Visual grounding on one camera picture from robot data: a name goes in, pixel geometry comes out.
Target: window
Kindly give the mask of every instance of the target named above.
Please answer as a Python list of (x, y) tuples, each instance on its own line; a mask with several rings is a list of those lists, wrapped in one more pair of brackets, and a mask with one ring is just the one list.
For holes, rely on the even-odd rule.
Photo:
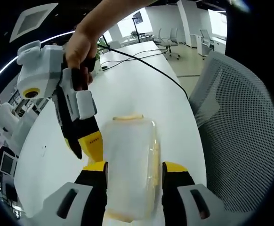
[(222, 37), (227, 37), (227, 17), (210, 9), (208, 9), (208, 13), (212, 33)]
[(106, 31), (106, 32), (104, 33), (104, 36), (105, 36), (105, 39), (107, 40), (108, 43), (111, 42), (111, 41), (113, 41), (113, 40), (112, 40), (112, 37), (111, 37), (111, 35), (110, 35), (110, 33), (109, 33), (109, 31)]
[[(152, 32), (152, 25), (150, 22), (150, 19), (148, 18), (147, 12), (145, 8), (142, 8), (140, 10), (143, 22), (136, 25), (138, 33), (148, 33)], [(131, 32), (135, 30), (134, 22), (132, 20), (133, 15), (136, 14), (138, 11), (131, 13), (123, 20), (119, 21), (117, 23), (119, 30), (121, 32), (122, 37), (127, 37), (131, 35)]]

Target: ceiling light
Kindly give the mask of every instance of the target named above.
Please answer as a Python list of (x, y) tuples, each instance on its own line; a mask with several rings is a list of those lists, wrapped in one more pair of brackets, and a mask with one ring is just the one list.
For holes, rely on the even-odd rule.
[[(53, 36), (53, 37), (51, 37), (51, 38), (49, 38), (49, 39), (45, 39), (44, 41), (41, 41), (41, 43), (44, 43), (44, 42), (46, 42), (46, 41), (50, 41), (50, 40), (55, 39), (55, 38), (57, 38), (57, 37), (61, 37), (61, 36), (63, 36), (63, 35), (67, 35), (67, 34), (71, 34), (71, 33), (74, 33), (74, 31), (66, 32), (66, 33), (63, 33), (63, 34), (59, 34), (59, 35)], [(2, 74), (2, 72), (5, 71), (6, 68), (8, 68), (8, 67), (9, 67), (15, 60), (17, 60), (17, 59), (18, 59), (18, 56), (16, 56), (15, 58), (13, 58), (13, 59), (12, 59), (11, 61), (9, 61), (4, 67), (2, 67), (2, 69), (0, 70), (0, 75)]]

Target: clear plastic container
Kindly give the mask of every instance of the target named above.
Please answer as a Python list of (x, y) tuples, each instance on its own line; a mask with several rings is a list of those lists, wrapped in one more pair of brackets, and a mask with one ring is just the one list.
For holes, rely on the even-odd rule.
[(117, 118), (101, 132), (108, 162), (106, 212), (125, 222), (148, 218), (158, 184), (155, 123), (143, 117)]

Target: black cable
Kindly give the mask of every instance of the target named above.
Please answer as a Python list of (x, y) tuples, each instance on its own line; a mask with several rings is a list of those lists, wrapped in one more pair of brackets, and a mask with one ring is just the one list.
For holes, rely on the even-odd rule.
[(106, 46), (102, 46), (102, 45), (98, 45), (98, 46), (101, 47), (101, 48), (109, 49), (110, 51), (113, 51), (113, 52), (115, 52), (115, 53), (123, 54), (123, 55), (125, 55), (125, 56), (127, 56), (127, 57), (134, 58), (135, 60), (138, 60), (138, 61), (144, 63), (145, 65), (147, 65), (147, 66), (153, 68), (154, 70), (160, 72), (161, 74), (163, 74), (164, 76), (166, 76), (167, 78), (169, 78), (169, 79), (170, 79), (173, 83), (175, 83), (177, 86), (179, 86), (180, 89), (182, 89), (183, 92), (185, 93), (185, 96), (186, 96), (186, 98), (187, 98), (187, 100), (188, 100), (188, 95), (187, 95), (186, 91), (182, 88), (182, 86), (180, 86), (180, 84), (178, 84), (175, 80), (173, 80), (171, 77), (169, 77), (166, 73), (160, 71), (158, 68), (155, 68), (154, 66), (151, 66), (149, 63), (145, 62), (144, 60), (141, 60), (141, 59), (139, 59), (138, 57), (132, 56), (132, 55), (130, 55), (130, 54), (123, 53), (123, 52), (120, 52), (120, 51), (118, 51), (118, 50), (115, 50), (115, 49), (106, 47)]
[[(150, 55), (150, 56), (144, 56), (144, 57), (141, 57), (141, 58), (139, 58), (139, 59), (143, 59), (143, 58), (147, 58), (147, 57), (152, 57), (152, 56), (156, 56), (156, 55), (161, 55), (161, 54), (164, 54), (164, 53), (158, 53), (158, 54), (154, 54), (154, 55)], [(125, 61), (132, 61), (132, 60), (136, 60), (136, 59), (131, 59), (131, 57), (129, 57), (129, 58), (127, 58), (127, 59), (125, 59), (125, 60), (111, 60), (111, 61), (106, 61), (105, 63), (107, 63), (107, 62), (119, 62), (118, 64), (115, 64), (115, 65), (113, 65), (113, 66), (111, 66), (111, 67), (108, 67), (108, 68), (106, 68), (106, 69), (103, 69), (103, 71), (106, 71), (106, 70), (109, 70), (109, 69), (111, 69), (111, 68), (114, 68), (115, 66), (117, 66), (117, 65), (120, 65), (121, 63), (123, 63), (123, 62), (125, 62)]]
[[(138, 55), (138, 54), (140, 54), (140, 53), (153, 52), (153, 51), (158, 51), (158, 50), (166, 50), (166, 51), (163, 52), (163, 53), (168, 52), (168, 49), (166, 49), (166, 48), (162, 48), (162, 49), (152, 49), (152, 50), (145, 50), (145, 51), (136, 53), (136, 54), (134, 54), (134, 56), (136, 56), (136, 55)], [(105, 61), (105, 62), (101, 63), (100, 65), (103, 65), (103, 64), (108, 63), (108, 62), (124, 62), (124, 61), (127, 61), (127, 60), (129, 60), (129, 59), (131, 59), (131, 57), (129, 57), (129, 58), (125, 59), (125, 60), (109, 60), (109, 61)]]

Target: human hand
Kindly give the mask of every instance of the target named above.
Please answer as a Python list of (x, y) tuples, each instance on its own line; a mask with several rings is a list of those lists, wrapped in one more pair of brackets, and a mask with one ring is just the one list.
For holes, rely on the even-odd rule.
[(81, 63), (85, 59), (94, 58), (96, 52), (97, 40), (79, 30), (76, 30), (73, 33), (66, 46), (65, 57), (68, 67), (80, 69), (87, 84), (90, 84), (93, 81), (92, 76), (86, 67), (81, 66)]

